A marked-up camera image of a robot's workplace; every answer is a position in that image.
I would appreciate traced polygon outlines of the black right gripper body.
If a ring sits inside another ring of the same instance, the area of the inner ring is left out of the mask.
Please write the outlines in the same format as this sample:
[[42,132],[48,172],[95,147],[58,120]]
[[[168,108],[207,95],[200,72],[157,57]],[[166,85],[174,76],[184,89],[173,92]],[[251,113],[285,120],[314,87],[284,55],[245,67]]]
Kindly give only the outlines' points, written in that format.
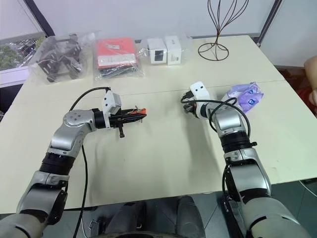
[[184,104],[184,111],[186,113],[191,113],[193,115],[196,115],[196,108],[197,108],[197,104],[196,103],[186,103],[186,104]]

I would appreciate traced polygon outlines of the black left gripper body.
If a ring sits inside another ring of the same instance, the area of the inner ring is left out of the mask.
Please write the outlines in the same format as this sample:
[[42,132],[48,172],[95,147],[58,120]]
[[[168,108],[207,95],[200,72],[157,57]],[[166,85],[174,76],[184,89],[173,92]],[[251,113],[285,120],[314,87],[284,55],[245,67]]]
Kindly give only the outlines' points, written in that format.
[[125,110],[119,110],[116,114],[111,114],[109,117],[110,127],[123,128]]

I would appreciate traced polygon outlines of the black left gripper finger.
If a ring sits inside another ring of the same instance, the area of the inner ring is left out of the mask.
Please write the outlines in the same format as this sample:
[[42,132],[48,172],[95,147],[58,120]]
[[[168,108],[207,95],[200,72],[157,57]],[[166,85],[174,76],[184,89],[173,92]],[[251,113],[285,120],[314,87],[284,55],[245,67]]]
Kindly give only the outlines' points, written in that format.
[[126,115],[147,115],[147,110],[146,108],[142,108],[142,109],[132,109],[132,110],[128,110],[127,112],[125,112]]
[[124,123],[141,121],[145,116],[127,116],[123,118]]

